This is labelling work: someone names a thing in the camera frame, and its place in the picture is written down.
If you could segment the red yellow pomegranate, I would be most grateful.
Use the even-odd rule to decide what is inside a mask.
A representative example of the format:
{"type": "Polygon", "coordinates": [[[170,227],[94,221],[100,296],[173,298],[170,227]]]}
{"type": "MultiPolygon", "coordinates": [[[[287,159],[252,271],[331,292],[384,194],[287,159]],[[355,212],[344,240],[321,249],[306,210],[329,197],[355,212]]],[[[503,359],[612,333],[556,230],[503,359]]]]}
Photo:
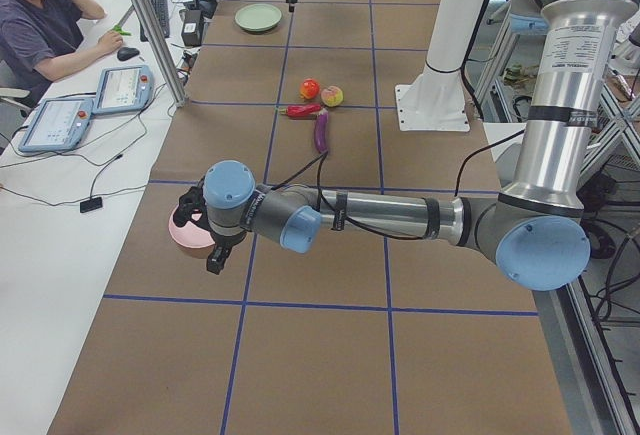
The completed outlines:
{"type": "Polygon", "coordinates": [[[304,100],[312,100],[320,93],[320,84],[314,78],[304,79],[299,86],[299,95],[304,100]]]}

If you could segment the red chili pepper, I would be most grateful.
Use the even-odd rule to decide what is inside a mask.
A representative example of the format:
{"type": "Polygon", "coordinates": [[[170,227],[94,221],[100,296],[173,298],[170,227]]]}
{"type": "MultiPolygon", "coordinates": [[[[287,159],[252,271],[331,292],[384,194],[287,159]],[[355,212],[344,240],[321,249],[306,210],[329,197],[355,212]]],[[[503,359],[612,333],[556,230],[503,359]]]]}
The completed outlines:
{"type": "Polygon", "coordinates": [[[278,115],[283,115],[289,119],[314,119],[323,107],[320,104],[296,104],[286,105],[277,109],[278,115]]]}

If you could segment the pink plate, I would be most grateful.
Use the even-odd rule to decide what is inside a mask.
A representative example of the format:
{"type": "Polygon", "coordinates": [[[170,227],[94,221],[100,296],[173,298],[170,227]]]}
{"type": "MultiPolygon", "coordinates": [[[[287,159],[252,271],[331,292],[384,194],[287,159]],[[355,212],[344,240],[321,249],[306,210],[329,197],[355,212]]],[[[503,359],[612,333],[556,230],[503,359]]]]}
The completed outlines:
{"type": "Polygon", "coordinates": [[[204,249],[214,245],[214,240],[210,233],[198,227],[192,221],[187,221],[182,227],[178,226],[173,216],[176,214],[178,206],[174,207],[168,218],[168,231],[172,240],[186,249],[204,249]]]}

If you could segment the green plate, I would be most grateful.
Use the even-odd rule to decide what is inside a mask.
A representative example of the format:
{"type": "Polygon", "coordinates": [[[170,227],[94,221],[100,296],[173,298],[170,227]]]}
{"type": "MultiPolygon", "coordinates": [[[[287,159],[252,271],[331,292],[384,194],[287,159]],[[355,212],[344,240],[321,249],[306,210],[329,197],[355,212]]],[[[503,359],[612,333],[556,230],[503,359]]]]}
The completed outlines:
{"type": "Polygon", "coordinates": [[[249,33],[264,33],[275,28],[282,19],[281,10],[271,4],[255,3],[240,8],[235,23],[249,33]]]}

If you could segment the small black usb hub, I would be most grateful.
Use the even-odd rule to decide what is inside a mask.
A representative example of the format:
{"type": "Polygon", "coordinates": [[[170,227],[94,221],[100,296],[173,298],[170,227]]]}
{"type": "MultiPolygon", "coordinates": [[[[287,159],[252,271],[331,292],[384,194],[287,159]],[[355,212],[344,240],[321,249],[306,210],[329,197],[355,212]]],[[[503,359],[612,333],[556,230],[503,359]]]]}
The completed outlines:
{"type": "Polygon", "coordinates": [[[100,196],[95,196],[83,200],[79,204],[79,211],[82,214],[90,213],[95,210],[99,210],[103,207],[103,198],[100,196]]]}

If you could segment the black power adapter box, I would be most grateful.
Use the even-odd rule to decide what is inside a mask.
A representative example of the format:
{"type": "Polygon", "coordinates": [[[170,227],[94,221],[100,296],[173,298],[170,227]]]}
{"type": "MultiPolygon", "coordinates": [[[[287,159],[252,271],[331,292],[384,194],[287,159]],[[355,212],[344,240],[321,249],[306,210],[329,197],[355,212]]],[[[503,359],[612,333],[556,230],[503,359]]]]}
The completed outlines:
{"type": "Polygon", "coordinates": [[[201,10],[186,10],[183,16],[181,37],[185,46],[198,47],[202,43],[204,18],[201,10]]]}

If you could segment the far teach pendant tablet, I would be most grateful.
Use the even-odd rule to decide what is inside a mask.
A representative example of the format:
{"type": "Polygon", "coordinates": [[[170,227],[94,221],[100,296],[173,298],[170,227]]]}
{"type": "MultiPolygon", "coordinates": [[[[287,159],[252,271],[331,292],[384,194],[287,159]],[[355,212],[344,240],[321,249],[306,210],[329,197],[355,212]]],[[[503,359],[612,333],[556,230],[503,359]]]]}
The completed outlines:
{"type": "Polygon", "coordinates": [[[94,115],[137,112],[151,101],[154,78],[147,65],[103,69],[99,78],[94,115]]]}

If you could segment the teach pendant tablet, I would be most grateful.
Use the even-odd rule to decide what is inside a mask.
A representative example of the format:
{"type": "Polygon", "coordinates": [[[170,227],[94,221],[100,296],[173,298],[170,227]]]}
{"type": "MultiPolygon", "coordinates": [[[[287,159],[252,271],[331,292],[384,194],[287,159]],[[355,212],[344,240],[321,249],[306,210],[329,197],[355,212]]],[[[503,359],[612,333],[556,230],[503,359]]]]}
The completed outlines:
{"type": "Polygon", "coordinates": [[[46,99],[36,109],[18,150],[22,153],[60,152],[74,149],[91,121],[94,99],[46,99]]]}
{"type": "Polygon", "coordinates": [[[99,78],[94,115],[137,112],[151,101],[154,78],[147,65],[103,69],[99,78]]]}

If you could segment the purple eggplant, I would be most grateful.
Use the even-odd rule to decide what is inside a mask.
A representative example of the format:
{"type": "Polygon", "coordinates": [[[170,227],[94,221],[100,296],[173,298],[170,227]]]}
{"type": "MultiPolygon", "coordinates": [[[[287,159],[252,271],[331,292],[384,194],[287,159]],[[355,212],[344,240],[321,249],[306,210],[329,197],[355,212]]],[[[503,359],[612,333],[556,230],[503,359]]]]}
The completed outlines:
{"type": "Polygon", "coordinates": [[[316,151],[319,154],[328,151],[327,127],[329,122],[329,112],[323,108],[316,116],[314,125],[313,141],[316,151]]]}

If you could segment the near teach pendant tablet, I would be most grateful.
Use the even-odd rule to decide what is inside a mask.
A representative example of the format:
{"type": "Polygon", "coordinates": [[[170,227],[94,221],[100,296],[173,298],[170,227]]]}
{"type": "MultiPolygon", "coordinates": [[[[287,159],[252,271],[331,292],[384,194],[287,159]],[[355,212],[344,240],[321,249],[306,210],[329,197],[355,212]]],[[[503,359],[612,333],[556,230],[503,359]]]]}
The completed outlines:
{"type": "Polygon", "coordinates": [[[36,109],[18,150],[22,153],[60,152],[74,149],[91,121],[94,99],[46,99],[36,109]]]}

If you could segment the black computer mouse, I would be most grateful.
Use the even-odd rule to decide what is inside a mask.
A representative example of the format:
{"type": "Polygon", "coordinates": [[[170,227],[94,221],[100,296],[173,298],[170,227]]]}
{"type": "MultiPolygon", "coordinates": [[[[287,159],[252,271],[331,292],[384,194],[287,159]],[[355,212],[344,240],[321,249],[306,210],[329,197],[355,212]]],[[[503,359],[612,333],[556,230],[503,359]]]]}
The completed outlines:
{"type": "Polygon", "coordinates": [[[128,61],[140,54],[139,50],[134,47],[121,47],[116,54],[119,61],[128,61]]]}

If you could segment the brown paper table mat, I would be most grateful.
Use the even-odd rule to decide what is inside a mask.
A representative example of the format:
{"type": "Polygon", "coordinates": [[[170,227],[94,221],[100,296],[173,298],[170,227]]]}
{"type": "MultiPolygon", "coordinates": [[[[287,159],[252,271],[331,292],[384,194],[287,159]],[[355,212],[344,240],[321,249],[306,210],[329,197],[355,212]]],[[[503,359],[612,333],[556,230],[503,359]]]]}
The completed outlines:
{"type": "Polygon", "coordinates": [[[498,189],[485,132],[403,132],[439,0],[300,0],[272,33],[222,0],[152,168],[54,434],[567,434],[532,294],[444,241],[319,233],[300,255],[254,235],[220,275],[168,218],[214,163],[260,182],[447,200],[498,189]],[[344,101],[299,95],[306,78],[344,101]],[[328,151],[314,119],[329,112],[328,151]]]}

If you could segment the green toy on desk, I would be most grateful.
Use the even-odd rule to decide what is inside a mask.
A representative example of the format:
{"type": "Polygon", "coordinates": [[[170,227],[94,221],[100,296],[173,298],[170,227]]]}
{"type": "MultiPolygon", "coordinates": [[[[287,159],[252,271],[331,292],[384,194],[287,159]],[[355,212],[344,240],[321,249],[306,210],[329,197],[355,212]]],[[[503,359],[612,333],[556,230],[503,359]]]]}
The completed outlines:
{"type": "Polygon", "coordinates": [[[113,30],[114,32],[116,32],[116,33],[118,33],[118,34],[122,35],[122,36],[125,36],[125,37],[132,36],[132,33],[131,33],[131,32],[124,30],[122,27],[120,27],[120,26],[118,26],[118,25],[114,26],[112,30],[113,30]]]}

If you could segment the seated person in blue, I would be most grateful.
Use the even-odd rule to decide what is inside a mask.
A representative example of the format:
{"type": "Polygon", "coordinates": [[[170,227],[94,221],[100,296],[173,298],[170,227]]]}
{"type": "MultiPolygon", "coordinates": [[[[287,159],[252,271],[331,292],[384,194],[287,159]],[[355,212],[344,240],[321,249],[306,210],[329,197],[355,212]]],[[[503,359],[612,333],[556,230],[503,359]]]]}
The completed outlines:
{"type": "Polygon", "coordinates": [[[1,0],[1,56],[35,105],[60,79],[74,75],[119,50],[123,37],[108,31],[81,50],[80,19],[101,20],[106,13],[95,0],[1,0]]]}

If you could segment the aluminium frame post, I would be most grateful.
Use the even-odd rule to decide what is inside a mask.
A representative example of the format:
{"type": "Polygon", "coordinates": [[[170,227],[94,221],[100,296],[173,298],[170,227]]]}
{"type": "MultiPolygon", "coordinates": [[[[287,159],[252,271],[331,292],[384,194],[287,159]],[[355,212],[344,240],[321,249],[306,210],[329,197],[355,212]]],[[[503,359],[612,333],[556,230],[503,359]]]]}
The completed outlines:
{"type": "Polygon", "coordinates": [[[131,0],[131,3],[148,38],[156,63],[173,97],[174,104],[180,108],[186,102],[186,93],[151,2],[150,0],[131,0]]]}

